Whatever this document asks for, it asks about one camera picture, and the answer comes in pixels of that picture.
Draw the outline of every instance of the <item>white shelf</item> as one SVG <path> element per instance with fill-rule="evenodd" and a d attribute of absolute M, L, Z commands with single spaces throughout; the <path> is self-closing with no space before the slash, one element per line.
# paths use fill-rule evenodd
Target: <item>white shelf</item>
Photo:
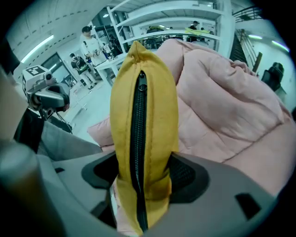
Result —
<path fill-rule="evenodd" d="M 196 36 L 196 37 L 204 37 L 204 38 L 208 38 L 208 39 L 214 39 L 214 40 L 220 40 L 220 37 L 216 36 L 216 35 L 210 35 L 210 34 L 206 34 L 206 33 L 201 33 L 200 35 L 193 35 L 191 33 L 185 32 L 185 30 L 183 31 L 178 31 L 178 30 L 174 30 L 174 31 L 158 31 L 158 32 L 153 32 L 153 33 L 148 33 L 145 35 L 139 35 L 136 37 L 132 37 L 129 38 L 127 40 L 124 40 L 122 43 L 127 43 L 130 41 L 134 41 L 137 39 L 144 39 L 147 37 L 152 37 L 152 36 L 162 36 L 162 35 L 191 35 L 191 36 Z"/>
<path fill-rule="evenodd" d="M 192 10 L 192 16 L 196 18 L 204 18 L 209 20 L 216 20 L 219 16 L 223 15 L 224 12 L 215 10 L 212 8 L 206 8 L 201 6 L 185 6 L 180 9 L 179 6 L 167 6 L 162 7 L 158 9 L 154 9 L 153 11 L 147 11 L 144 14 L 139 14 L 133 17 L 130 17 L 123 22 L 120 22 L 116 25 L 116 27 L 120 26 L 132 26 L 135 24 L 139 24 L 144 21 L 153 20 L 153 19 L 159 19 L 160 14 L 170 15 L 171 12 L 174 12 L 175 10 Z"/>

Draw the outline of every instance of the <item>shelving unit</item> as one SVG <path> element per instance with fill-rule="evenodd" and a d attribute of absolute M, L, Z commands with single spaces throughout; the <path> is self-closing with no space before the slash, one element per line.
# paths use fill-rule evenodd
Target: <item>shelving unit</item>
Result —
<path fill-rule="evenodd" d="M 192 35 L 184 30 L 169 30 L 169 31 L 158 31 L 148 33 L 144 35 L 138 35 L 138 32 L 134 37 L 121 40 L 119 35 L 122 27 L 128 26 L 132 29 L 135 25 L 145 25 L 147 22 L 175 21 L 183 20 L 199 20 L 202 19 L 204 22 L 214 23 L 220 16 L 224 15 L 224 11 L 213 9 L 212 5 L 202 4 L 203 1 L 192 1 L 192 0 L 124 0 L 121 3 L 115 5 L 112 4 L 113 8 L 107 7 L 111 22 L 113 24 L 115 33 L 120 42 L 122 51 L 125 52 L 123 44 L 153 36 L 161 35 Z M 122 11 L 126 13 L 127 19 L 122 22 L 116 22 L 114 17 L 115 11 Z M 219 36 L 201 33 L 200 36 L 208 39 L 220 40 Z"/>

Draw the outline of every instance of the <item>staircase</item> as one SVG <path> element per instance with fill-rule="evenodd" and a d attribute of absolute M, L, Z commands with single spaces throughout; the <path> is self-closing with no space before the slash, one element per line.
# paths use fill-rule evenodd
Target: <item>staircase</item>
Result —
<path fill-rule="evenodd" d="M 232 50 L 230 53 L 230 59 L 232 61 L 240 60 L 241 62 L 245 62 L 247 64 L 246 56 L 244 54 L 244 51 L 242 50 L 241 43 L 238 37 L 236 36 L 236 34 L 234 34 Z"/>

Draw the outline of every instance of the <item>pink comforter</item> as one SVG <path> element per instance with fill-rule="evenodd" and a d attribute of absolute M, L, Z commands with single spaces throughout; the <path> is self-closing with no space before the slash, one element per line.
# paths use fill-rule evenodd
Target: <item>pink comforter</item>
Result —
<path fill-rule="evenodd" d="M 156 54 L 176 82 L 179 151 L 234 166 L 277 195 L 295 166 L 296 126 L 274 92 L 245 63 L 167 40 Z M 114 149 L 109 118 L 88 132 Z"/>

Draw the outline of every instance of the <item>yellow pouch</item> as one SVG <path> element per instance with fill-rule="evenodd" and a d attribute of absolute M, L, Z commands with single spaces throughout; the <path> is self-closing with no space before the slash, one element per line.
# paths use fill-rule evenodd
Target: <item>yellow pouch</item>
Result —
<path fill-rule="evenodd" d="M 172 189 L 167 162 L 178 151 L 178 104 L 171 72 L 139 42 L 131 46 L 113 85 L 110 122 L 118 196 L 141 235 L 168 208 Z"/>

